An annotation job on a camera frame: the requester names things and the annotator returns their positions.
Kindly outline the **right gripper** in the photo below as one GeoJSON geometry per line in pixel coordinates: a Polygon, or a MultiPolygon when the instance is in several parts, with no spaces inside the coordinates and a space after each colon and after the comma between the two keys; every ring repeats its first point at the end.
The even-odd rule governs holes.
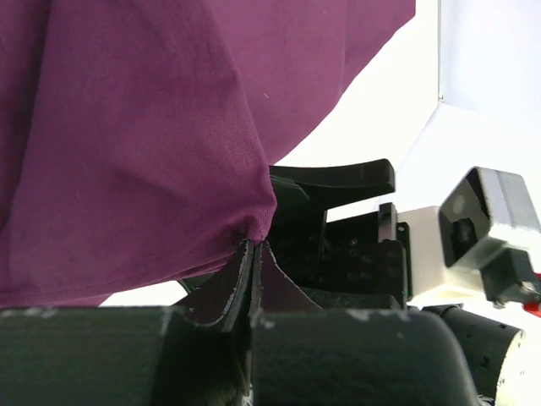
{"type": "Polygon", "coordinates": [[[387,195],[395,169],[379,159],[338,167],[270,167],[278,266],[323,308],[403,310],[412,297],[409,227],[385,203],[335,222],[330,209],[387,195]]]}

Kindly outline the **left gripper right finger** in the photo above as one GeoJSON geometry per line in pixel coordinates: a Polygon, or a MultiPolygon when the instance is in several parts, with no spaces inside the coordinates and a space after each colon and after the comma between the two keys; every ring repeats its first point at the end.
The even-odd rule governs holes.
{"type": "Polygon", "coordinates": [[[321,312],[303,290],[278,266],[268,241],[255,248],[251,315],[261,312],[321,312]]]}

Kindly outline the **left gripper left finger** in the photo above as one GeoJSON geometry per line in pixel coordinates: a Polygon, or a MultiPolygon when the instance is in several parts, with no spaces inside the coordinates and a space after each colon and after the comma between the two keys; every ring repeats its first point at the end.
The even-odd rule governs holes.
{"type": "Polygon", "coordinates": [[[254,244],[243,241],[227,264],[175,305],[186,334],[249,333],[254,244]]]}

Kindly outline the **purple cloth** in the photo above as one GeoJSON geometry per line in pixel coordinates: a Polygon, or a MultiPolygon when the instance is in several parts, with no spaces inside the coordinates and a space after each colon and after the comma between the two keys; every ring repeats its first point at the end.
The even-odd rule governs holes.
{"type": "Polygon", "coordinates": [[[1,305],[98,305],[260,241],[269,168],[412,1],[4,1],[1,305]]]}

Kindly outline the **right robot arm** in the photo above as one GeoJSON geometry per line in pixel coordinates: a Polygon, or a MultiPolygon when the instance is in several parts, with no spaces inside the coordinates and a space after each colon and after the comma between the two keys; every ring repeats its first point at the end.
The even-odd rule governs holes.
{"type": "Polygon", "coordinates": [[[394,204],[329,222],[338,206],[395,190],[386,159],[341,167],[270,168],[278,201],[270,243],[282,270],[326,309],[420,309],[453,332],[486,404],[517,403],[525,333],[466,302],[540,312],[540,222],[523,178],[473,167],[438,206],[394,204]]]}

